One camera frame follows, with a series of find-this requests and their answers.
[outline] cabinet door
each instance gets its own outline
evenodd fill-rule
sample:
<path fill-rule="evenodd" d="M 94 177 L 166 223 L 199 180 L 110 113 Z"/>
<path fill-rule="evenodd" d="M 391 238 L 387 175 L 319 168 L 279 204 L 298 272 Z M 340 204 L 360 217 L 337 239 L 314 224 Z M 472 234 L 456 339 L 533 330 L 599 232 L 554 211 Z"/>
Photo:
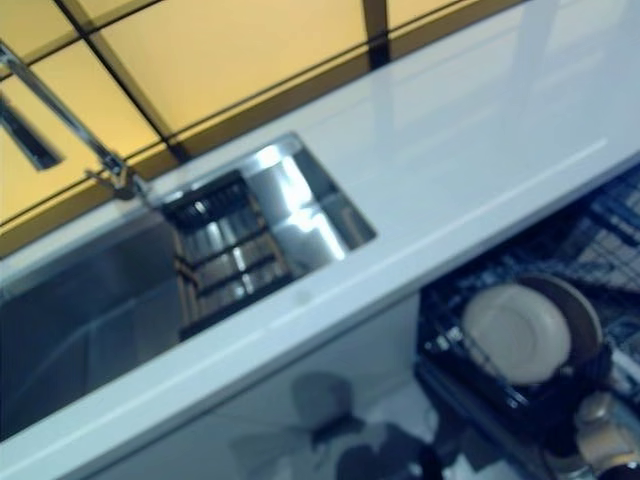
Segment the cabinet door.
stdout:
<path fill-rule="evenodd" d="M 313 430 L 411 378 L 419 309 L 412 295 L 269 376 L 219 408 L 225 415 Z"/>
<path fill-rule="evenodd" d="M 304 443 L 300 432 L 225 418 L 198 417 L 156 440 L 94 480 L 246 480 L 271 478 L 277 460 Z"/>

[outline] white countertop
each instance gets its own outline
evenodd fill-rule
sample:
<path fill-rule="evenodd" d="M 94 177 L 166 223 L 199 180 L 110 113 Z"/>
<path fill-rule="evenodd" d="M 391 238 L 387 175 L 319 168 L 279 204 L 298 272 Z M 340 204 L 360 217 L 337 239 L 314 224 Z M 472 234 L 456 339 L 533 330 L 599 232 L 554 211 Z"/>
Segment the white countertop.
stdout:
<path fill-rule="evenodd" d="M 377 237 L 0 444 L 0 479 L 86 474 L 629 166 L 637 25 L 635 0 L 534 0 L 158 179 L 169 192 L 295 131 Z M 3 260 L 3 278 L 139 208 L 94 210 Z"/>

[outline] stainless steel sink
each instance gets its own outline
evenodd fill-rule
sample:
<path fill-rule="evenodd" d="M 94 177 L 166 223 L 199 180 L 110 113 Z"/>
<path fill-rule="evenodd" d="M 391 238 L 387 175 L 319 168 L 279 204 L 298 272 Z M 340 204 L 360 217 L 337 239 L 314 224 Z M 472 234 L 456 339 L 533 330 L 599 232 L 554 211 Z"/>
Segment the stainless steel sink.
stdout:
<path fill-rule="evenodd" d="M 0 438 L 374 236 L 292 134 L 180 189 L 3 286 Z"/>

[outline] metal grate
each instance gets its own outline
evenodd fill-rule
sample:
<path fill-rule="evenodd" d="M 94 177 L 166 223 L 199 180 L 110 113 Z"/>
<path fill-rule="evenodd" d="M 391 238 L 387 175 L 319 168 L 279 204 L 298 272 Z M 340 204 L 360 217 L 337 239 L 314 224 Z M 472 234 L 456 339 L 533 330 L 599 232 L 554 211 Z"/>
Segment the metal grate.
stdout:
<path fill-rule="evenodd" d="M 571 376 L 561 370 L 543 384 L 515 387 L 471 360 L 469 352 L 479 347 L 465 337 L 461 317 L 481 290 L 532 273 L 552 274 L 577 287 L 600 315 L 607 346 Z M 514 418 L 553 422 L 549 411 L 562 412 L 563 404 L 594 388 L 610 365 L 611 351 L 637 355 L 640 362 L 640 165 L 428 285 L 421 311 L 421 355 Z"/>
<path fill-rule="evenodd" d="M 247 184 L 232 173 L 165 207 L 189 338 L 293 277 Z"/>

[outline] chrome faucet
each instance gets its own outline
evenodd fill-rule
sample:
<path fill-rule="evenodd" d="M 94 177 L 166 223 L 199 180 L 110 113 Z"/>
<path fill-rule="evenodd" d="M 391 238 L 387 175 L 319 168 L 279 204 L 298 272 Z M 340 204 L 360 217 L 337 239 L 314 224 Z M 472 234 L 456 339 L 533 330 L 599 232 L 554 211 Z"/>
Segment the chrome faucet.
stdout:
<path fill-rule="evenodd" d="M 146 200 L 146 193 L 149 190 L 146 182 L 116 153 L 105 147 L 98 137 L 2 41 L 0 41 L 0 64 L 5 65 L 18 77 L 80 140 L 94 151 L 108 174 L 108 180 L 90 170 L 85 171 L 87 176 L 112 189 L 116 198 L 128 200 L 140 196 Z M 2 109 L 2 126 L 37 169 L 50 168 L 60 163 L 61 157 L 6 100 L 1 100 L 0 108 Z"/>

